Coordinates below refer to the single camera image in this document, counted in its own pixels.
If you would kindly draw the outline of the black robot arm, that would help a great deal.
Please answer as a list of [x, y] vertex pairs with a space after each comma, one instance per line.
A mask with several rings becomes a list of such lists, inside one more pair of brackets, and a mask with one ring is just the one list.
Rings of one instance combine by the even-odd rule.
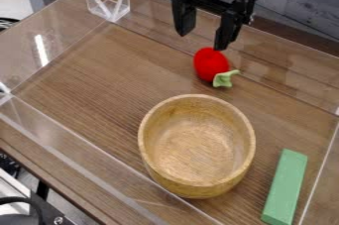
[[216, 29], [213, 50], [223, 51], [239, 36], [243, 25], [253, 20], [257, 0], [171, 0], [175, 30], [187, 36], [196, 27], [197, 10], [201, 9], [220, 17]]

